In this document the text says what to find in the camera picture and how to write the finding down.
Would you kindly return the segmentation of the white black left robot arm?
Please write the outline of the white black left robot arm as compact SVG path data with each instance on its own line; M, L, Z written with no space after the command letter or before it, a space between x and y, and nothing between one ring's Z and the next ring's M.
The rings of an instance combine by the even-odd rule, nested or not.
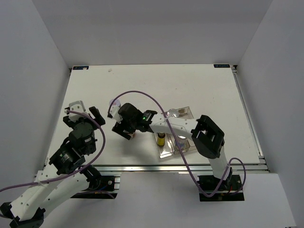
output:
M37 173L28 189L12 202L1 205L2 216L12 228L39 228L50 213L82 190L99 188L101 174L85 156L96 151L95 130L105 124L99 110L92 106L86 113L76 104L66 109L64 123L72 128L48 164Z

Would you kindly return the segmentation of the brown spice jar white lid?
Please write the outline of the brown spice jar white lid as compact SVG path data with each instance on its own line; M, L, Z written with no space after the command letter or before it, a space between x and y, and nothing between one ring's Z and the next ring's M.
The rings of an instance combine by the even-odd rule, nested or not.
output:
M130 134L129 134L129 136L130 136L130 137L131 137L131 139L132 139L132 138L134 138L134 137L135 137L135 133L130 133Z

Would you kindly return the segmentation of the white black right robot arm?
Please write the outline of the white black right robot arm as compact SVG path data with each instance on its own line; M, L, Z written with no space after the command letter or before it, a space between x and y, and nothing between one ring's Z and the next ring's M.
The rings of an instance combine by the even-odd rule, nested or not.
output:
M211 181L219 190L226 190L232 183L232 171L224 152L224 133L206 115L199 119L164 117L153 110L141 112L130 103L111 107L108 117L116 120L112 131L129 140L135 131L167 133L193 141L200 155L207 158L213 172Z

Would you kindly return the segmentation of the blue label sesame shaker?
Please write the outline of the blue label sesame shaker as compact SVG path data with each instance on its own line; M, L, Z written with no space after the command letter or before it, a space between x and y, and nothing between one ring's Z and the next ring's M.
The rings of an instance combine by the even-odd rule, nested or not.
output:
M174 141L174 149L175 151L178 151L180 146L182 152L187 152L190 148L189 141L186 137L184 136L177 136L177 140Z
M174 117L174 118L179 118L180 114L177 109L170 109L166 112L166 117Z

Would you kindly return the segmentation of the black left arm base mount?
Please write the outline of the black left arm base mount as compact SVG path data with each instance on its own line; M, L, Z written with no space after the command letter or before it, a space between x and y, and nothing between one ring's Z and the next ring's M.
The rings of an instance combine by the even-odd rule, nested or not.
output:
M89 186L87 189L72 196L72 199L114 200L120 188L120 174L102 173L99 186Z

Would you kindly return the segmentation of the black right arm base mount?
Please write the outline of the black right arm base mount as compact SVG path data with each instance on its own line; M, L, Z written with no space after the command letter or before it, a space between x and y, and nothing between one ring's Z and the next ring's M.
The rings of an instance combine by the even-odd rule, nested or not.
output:
M211 194L218 184L219 179L212 175L198 176L197 183L207 193ZM222 201L244 201L243 189L237 192L242 187L241 178L239 175L232 175L230 180L224 180L218 191L210 198L199 193L200 202L222 202Z

